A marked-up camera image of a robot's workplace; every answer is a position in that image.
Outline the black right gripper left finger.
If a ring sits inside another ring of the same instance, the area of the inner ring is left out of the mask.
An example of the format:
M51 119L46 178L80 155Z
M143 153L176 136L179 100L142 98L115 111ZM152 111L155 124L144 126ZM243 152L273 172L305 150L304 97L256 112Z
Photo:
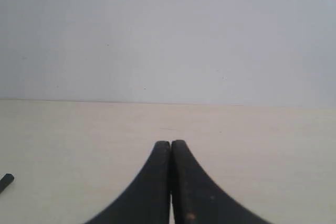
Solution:
M170 143L157 141L131 184L87 223L169 223Z

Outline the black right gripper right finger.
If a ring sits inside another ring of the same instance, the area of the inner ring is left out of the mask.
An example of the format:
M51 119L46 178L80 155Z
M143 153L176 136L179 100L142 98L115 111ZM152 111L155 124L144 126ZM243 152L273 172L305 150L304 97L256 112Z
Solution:
M268 223L225 193L184 140L171 145L171 195L175 223Z

